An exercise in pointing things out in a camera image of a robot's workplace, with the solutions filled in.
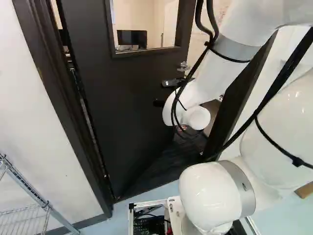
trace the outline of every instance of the glass pane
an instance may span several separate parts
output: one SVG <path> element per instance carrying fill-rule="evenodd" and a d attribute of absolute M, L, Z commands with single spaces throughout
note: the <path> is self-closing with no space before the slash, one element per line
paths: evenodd
<path fill-rule="evenodd" d="M 110 0 L 116 51 L 175 45 L 179 0 Z"/>

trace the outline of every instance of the door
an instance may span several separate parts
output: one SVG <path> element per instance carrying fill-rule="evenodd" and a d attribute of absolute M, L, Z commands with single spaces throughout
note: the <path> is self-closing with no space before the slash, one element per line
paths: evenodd
<path fill-rule="evenodd" d="M 116 198 L 173 138 L 173 129 L 165 126 L 162 109 L 154 107 L 153 101 L 165 100 L 171 92 L 161 88 L 162 80 L 183 76 L 177 68 L 187 60 L 196 5 L 196 0 L 136 1 L 138 5 L 131 0 L 60 0 L 76 69 Z M 173 7 L 176 1 L 178 9 Z M 176 10 L 177 23 L 172 29 L 175 43 L 159 48 L 165 12 L 173 22 L 169 10 L 160 10 L 162 4 Z M 145 19 L 151 15 L 157 17 Z M 131 30 L 137 37 L 131 37 L 129 43 L 130 39 L 116 38 L 117 30 L 123 30 L 120 35 Z"/>

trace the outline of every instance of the white robotic arm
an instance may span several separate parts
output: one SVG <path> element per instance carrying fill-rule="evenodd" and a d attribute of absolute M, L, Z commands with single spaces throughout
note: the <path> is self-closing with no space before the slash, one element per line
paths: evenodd
<path fill-rule="evenodd" d="M 199 76 L 179 97 L 187 109 L 177 104 L 180 123 L 205 128 L 209 114 L 199 105 L 225 92 L 247 66 L 248 62 L 243 62 L 250 60 L 275 30 L 285 25 L 312 25 L 312 10 L 311 0 L 233 0 L 213 51 L 207 53 Z M 272 139 L 310 165 L 312 87 L 313 70 L 280 91 L 258 115 L 258 124 Z M 166 125 L 172 125 L 174 98 L 172 93 L 163 109 Z M 197 164 L 180 176 L 184 210 L 201 234 L 224 234 L 233 220 L 263 210 L 313 180 L 313 170 L 295 167 L 264 138 L 255 122 L 246 130 L 240 149 L 241 156 L 231 161 Z"/>
<path fill-rule="evenodd" d="M 204 129 L 210 122 L 210 114 L 199 105 L 223 94 L 278 28 L 293 24 L 311 25 L 311 9 L 313 2 L 310 0 L 233 0 L 213 50 L 202 62 L 199 76 L 187 84 L 179 97 L 187 109 L 185 111 L 177 104 L 180 124 L 188 124 L 196 130 Z M 168 126 L 172 125 L 174 98 L 175 92 L 168 97 L 163 108 L 163 121 Z"/>

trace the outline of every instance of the wire shelf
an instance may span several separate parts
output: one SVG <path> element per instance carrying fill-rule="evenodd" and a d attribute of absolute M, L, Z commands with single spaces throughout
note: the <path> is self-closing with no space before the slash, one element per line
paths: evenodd
<path fill-rule="evenodd" d="M 44 235 L 50 208 L 38 204 L 0 212 L 0 235 Z"/>

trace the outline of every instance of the floor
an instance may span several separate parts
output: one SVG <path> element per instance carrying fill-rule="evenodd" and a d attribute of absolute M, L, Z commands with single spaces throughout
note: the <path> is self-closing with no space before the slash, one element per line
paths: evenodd
<path fill-rule="evenodd" d="M 129 198 L 114 205 L 113 217 L 101 223 L 81 230 L 82 235 L 127 235 L 127 208 L 130 202 L 143 202 L 165 199 L 179 194 L 178 181 L 171 182 L 159 188 Z"/>

